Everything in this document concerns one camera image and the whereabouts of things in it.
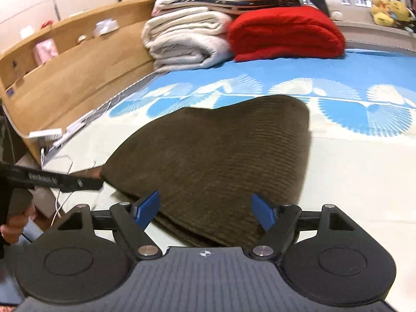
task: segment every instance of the folded brown garment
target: folded brown garment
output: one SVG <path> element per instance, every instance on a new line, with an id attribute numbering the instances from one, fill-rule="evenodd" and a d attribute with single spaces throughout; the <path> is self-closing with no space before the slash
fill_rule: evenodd
<path id="1" fill-rule="evenodd" d="M 248 246 L 264 233 L 250 210 L 252 194 L 298 201 L 308 125 L 305 104 L 285 95 L 182 108 L 130 136 L 101 177 L 137 197 L 158 190 L 155 220 L 190 245 Z"/>

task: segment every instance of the bed sheet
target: bed sheet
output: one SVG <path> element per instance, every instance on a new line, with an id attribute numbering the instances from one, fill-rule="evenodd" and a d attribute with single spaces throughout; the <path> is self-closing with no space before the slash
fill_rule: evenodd
<path id="1" fill-rule="evenodd" d="M 310 157 L 300 206 L 333 203 L 394 257 L 397 278 L 387 301 L 416 310 L 416 86 L 414 58 L 350 51 L 344 58 L 226 62 L 172 72 L 107 111 L 70 140 L 45 169 L 76 171 L 100 165 L 137 129 L 181 107 L 217 108 L 253 97 L 288 94 L 310 110 Z M 108 209 L 123 200 L 108 185 L 101 193 L 61 195 L 64 210 L 87 203 Z M 181 245 L 150 225 L 163 249 Z M 111 239 L 108 232 L 97 234 Z"/>

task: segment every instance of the finger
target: finger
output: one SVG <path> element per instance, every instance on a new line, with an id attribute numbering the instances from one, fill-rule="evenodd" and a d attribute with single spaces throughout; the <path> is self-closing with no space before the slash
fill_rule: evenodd
<path id="1" fill-rule="evenodd" d="M 7 225 L 12 228 L 14 227 L 23 228 L 24 226 L 26 226 L 28 221 L 29 221 L 29 218 L 21 214 L 19 216 L 13 216 L 12 218 L 10 218 L 9 221 L 7 222 Z"/>
<path id="2" fill-rule="evenodd" d="M 30 217 L 32 220 L 36 218 L 37 212 L 35 208 L 35 204 L 30 203 L 29 206 L 24 211 L 24 215 Z"/>
<path id="3" fill-rule="evenodd" d="M 0 227 L 0 232 L 5 241 L 10 244 L 14 244 L 19 240 L 19 236 L 22 234 L 23 228 L 14 228 L 7 225 L 2 225 Z"/>

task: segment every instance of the metal screw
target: metal screw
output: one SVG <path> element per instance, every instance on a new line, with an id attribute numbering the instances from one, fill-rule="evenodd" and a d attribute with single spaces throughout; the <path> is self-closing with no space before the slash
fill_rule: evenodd
<path id="1" fill-rule="evenodd" d="M 259 257 L 270 256 L 273 252 L 273 249 L 267 245 L 256 246 L 253 249 L 253 253 Z"/>
<path id="2" fill-rule="evenodd" d="M 155 254 L 157 254 L 159 251 L 159 249 L 154 246 L 154 245 L 143 245 L 141 247 L 139 247 L 138 252 L 142 255 L 142 256 L 154 256 Z"/>

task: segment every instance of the pink box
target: pink box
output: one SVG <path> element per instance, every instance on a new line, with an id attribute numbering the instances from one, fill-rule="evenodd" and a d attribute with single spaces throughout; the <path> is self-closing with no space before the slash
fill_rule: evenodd
<path id="1" fill-rule="evenodd" d="M 40 66 L 55 56 L 58 56 L 58 49 L 56 48 L 55 41 L 49 38 L 35 45 L 34 53 L 36 63 Z"/>

